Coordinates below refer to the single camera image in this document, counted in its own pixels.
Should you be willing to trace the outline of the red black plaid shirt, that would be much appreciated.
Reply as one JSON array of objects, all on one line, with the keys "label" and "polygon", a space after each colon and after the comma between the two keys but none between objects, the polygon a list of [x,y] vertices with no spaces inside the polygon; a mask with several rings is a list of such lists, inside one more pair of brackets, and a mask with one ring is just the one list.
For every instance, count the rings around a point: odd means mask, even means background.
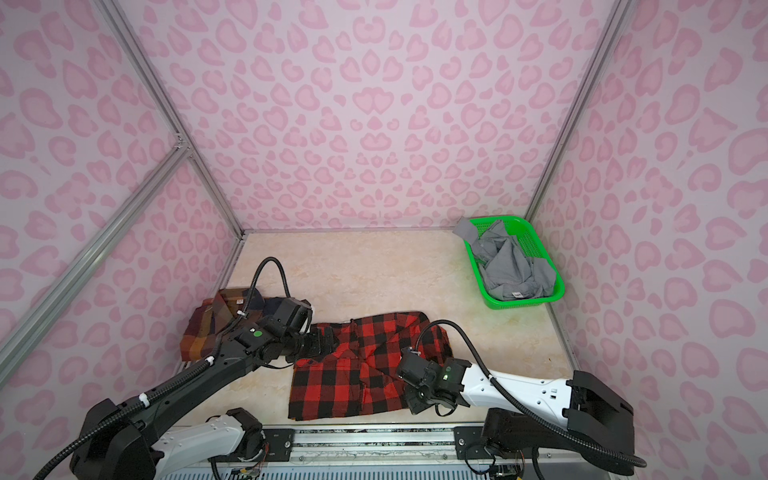
[{"label": "red black plaid shirt", "polygon": [[396,375],[401,350],[417,346],[423,357],[438,363],[453,355],[448,334],[429,323],[426,314],[406,311],[318,324],[317,330],[333,334],[338,346],[320,360],[296,362],[288,418],[312,421],[405,409],[406,383]]}]

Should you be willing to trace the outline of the green plastic basket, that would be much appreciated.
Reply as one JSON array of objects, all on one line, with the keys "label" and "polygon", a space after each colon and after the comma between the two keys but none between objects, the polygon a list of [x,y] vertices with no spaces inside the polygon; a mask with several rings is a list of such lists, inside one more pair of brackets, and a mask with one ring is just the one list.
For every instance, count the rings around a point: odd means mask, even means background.
[{"label": "green plastic basket", "polygon": [[464,218],[454,234],[465,244],[475,282],[488,308],[530,307],[564,296],[560,273],[525,219]]}]

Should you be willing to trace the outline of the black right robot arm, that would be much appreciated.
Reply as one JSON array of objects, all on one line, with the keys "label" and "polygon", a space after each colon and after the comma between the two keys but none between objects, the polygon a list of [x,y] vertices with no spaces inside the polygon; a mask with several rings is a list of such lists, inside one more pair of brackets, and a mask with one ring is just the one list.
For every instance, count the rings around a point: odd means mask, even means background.
[{"label": "black right robot arm", "polygon": [[632,406],[585,371],[569,379],[522,377],[455,358],[439,364],[406,347],[396,373],[414,414],[432,407],[486,409],[482,438],[496,455],[567,450],[623,476],[647,465],[635,453]]}]

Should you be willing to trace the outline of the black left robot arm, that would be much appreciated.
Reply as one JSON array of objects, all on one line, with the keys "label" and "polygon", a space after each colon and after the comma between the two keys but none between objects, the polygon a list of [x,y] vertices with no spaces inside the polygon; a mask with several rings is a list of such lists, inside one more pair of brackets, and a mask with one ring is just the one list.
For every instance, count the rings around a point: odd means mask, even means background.
[{"label": "black left robot arm", "polygon": [[213,352],[169,380],[121,403],[105,399],[89,409],[69,469],[78,479],[117,479],[134,464],[141,479],[167,456],[154,445],[178,420],[234,381],[281,357],[288,362],[329,354],[333,341],[312,330],[306,301],[287,298],[276,311],[225,334]]}]

